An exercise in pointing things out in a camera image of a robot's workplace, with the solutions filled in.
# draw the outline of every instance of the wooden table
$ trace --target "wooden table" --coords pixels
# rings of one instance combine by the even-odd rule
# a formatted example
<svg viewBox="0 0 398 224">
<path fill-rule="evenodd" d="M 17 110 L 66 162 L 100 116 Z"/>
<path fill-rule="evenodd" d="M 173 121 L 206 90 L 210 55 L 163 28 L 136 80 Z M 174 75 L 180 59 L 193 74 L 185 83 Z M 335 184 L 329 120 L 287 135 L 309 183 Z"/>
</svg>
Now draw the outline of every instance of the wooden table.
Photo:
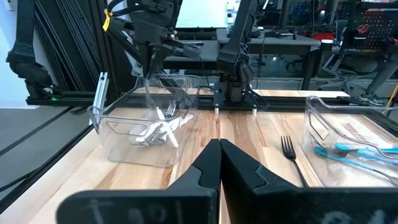
<svg viewBox="0 0 398 224">
<path fill-rule="evenodd" d="M 259 90 L 267 96 L 346 96 L 332 91 Z M 321 186 L 300 149 L 303 113 L 251 113 L 200 111 L 182 158 L 166 169 L 110 162 L 95 130 L 86 135 L 31 188 L 0 215 L 0 223 L 55 223 L 60 202 L 75 192 L 92 189 L 166 189 L 195 160 L 210 139 L 225 138 L 259 160 L 265 167 L 300 186 L 294 165 L 285 159 L 280 136 L 292 137 L 297 163 L 311 186 Z M 228 223 L 221 203 L 221 223 Z"/>
</svg>

